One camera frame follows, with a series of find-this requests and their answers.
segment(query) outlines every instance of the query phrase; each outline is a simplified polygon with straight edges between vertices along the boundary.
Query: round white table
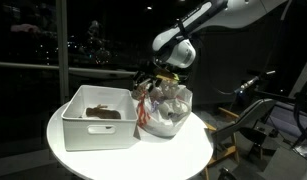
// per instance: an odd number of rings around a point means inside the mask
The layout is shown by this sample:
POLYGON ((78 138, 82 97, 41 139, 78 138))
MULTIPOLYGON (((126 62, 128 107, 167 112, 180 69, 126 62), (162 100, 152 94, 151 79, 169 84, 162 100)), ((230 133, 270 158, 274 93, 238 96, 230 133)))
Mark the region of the round white table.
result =
POLYGON ((137 127, 140 139, 128 149, 67 152, 59 108, 47 126, 47 140, 57 160, 83 179, 188 179, 212 157, 212 140, 203 121, 191 113, 172 139, 137 127))

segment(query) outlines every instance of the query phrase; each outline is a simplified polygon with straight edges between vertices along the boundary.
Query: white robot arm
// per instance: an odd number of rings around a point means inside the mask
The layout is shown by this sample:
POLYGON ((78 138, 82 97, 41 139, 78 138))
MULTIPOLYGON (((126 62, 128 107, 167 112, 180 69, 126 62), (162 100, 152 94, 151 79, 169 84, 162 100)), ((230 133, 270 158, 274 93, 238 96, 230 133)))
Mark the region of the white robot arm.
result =
POLYGON ((208 26, 245 27, 286 1, 207 0, 159 34, 153 41, 153 50, 160 61, 187 68, 196 55, 189 40, 190 34, 208 26))

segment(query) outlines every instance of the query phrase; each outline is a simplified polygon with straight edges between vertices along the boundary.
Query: floor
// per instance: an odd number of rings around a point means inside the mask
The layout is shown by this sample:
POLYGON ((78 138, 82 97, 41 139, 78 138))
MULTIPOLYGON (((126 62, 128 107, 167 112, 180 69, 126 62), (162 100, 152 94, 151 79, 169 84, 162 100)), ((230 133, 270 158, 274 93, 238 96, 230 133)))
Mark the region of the floor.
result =
MULTIPOLYGON (((195 113, 203 120, 221 120, 221 117, 209 113, 208 108, 197 110, 195 113)), ((260 160, 255 154, 251 154, 247 157, 249 150, 251 149, 252 143, 245 139, 240 133, 237 136, 237 146, 240 155, 240 163, 237 164, 233 158, 228 158, 220 163, 209 168, 209 178, 210 180, 217 179, 220 175, 219 169, 225 167, 231 171, 238 180, 265 180, 270 178, 268 175, 265 176, 268 165, 272 159, 272 156, 264 156, 263 160, 260 160)), ((36 143, 32 140, 31 142, 26 142, 26 145, 30 143, 36 143)), ((288 145, 281 143, 280 145, 285 146, 287 149, 288 145)), ((287 171, 281 171, 282 174, 287 175, 287 171)), ((59 164, 53 157, 49 149, 45 148, 43 150, 33 151, 30 153, 19 154, 0 158, 0 180, 27 180, 27 179, 51 179, 51 180, 79 180, 80 178, 66 170, 61 164, 59 164)), ((204 175, 198 173, 196 176, 191 178, 192 180, 203 180, 204 175)))

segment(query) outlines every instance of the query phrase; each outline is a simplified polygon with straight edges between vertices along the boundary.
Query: white bin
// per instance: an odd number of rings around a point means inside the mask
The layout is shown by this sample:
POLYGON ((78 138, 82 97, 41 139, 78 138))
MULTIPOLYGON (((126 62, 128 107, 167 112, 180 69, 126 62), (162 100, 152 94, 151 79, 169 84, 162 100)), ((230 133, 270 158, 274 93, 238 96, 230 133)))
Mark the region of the white bin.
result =
POLYGON ((126 89, 82 85, 62 113, 67 151, 128 148, 133 137, 137 113, 131 93, 126 89), (86 117, 85 110, 97 105, 116 110, 121 119, 86 117))

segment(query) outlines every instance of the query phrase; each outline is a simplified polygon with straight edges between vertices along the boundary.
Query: plastic bag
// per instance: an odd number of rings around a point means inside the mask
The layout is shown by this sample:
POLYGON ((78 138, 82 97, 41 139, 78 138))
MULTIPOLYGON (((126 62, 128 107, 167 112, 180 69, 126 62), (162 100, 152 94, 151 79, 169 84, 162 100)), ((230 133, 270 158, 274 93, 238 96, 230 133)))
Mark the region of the plastic bag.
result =
POLYGON ((185 86, 162 81, 151 93, 142 94, 137 107, 138 125, 156 136, 176 135, 192 111, 192 96, 185 86))

